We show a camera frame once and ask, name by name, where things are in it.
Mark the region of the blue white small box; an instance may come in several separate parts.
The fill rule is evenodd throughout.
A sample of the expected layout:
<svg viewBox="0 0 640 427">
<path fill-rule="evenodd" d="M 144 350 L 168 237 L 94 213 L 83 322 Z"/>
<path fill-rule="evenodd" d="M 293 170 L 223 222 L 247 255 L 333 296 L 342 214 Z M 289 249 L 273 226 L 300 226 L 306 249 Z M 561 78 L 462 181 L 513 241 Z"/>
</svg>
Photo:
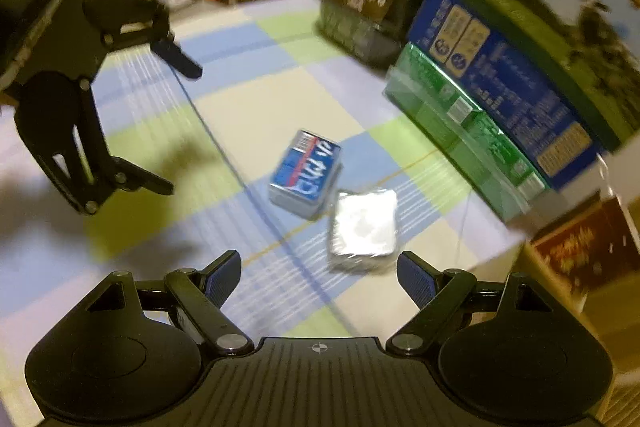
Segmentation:
<svg viewBox="0 0 640 427">
<path fill-rule="evenodd" d="M 303 219 L 318 216 L 342 167 L 342 147 L 300 129 L 270 176 L 270 202 Z"/>
</svg>

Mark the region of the dark red gift box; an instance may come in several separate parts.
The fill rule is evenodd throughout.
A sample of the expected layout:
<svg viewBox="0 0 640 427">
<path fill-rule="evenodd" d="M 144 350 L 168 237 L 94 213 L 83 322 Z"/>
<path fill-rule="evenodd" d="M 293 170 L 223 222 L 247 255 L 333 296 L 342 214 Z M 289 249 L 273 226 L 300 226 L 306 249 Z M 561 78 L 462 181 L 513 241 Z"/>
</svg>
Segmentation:
<svg viewBox="0 0 640 427">
<path fill-rule="evenodd" d="M 616 196 L 596 194 L 540 230 L 532 246 L 574 295 L 585 295 L 639 270 L 639 235 Z"/>
</svg>

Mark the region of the blue milk carton box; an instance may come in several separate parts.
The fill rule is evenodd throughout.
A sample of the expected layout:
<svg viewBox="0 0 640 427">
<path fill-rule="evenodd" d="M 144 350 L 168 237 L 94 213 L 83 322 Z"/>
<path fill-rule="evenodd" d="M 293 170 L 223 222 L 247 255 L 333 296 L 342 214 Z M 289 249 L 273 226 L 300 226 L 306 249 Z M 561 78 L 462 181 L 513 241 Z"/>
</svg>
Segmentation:
<svg viewBox="0 0 640 427">
<path fill-rule="evenodd" d="M 425 0 L 410 39 L 554 188 L 639 130 L 639 0 Z"/>
</svg>

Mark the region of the dark green drink case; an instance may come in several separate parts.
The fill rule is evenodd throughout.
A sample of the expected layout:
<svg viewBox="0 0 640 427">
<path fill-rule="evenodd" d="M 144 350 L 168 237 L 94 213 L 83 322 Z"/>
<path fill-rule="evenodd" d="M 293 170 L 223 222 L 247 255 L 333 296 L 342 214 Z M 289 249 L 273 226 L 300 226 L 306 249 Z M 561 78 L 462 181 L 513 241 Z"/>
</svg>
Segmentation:
<svg viewBox="0 0 640 427">
<path fill-rule="evenodd" d="M 423 0 L 320 0 L 318 28 L 360 62 L 386 69 L 397 60 Z"/>
</svg>

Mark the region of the green wrapped drink pack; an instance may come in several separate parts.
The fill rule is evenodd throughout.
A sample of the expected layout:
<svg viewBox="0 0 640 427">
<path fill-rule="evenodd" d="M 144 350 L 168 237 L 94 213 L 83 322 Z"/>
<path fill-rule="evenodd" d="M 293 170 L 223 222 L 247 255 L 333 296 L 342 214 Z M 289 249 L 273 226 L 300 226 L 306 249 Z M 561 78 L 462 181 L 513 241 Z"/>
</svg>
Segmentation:
<svg viewBox="0 0 640 427">
<path fill-rule="evenodd" d="M 387 71 L 385 94 L 504 222 L 528 213 L 548 184 L 489 115 L 417 46 Z"/>
</svg>

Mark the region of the silver wrapped white box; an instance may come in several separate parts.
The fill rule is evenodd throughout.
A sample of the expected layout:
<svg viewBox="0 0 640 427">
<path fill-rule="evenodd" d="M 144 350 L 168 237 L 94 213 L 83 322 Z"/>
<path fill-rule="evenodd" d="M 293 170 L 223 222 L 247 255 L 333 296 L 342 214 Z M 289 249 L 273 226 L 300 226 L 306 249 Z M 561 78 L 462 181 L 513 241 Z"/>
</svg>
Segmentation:
<svg viewBox="0 0 640 427">
<path fill-rule="evenodd" d="M 330 269 L 386 271 L 399 255 L 398 207 L 397 193 L 388 188 L 337 191 L 329 215 Z"/>
</svg>

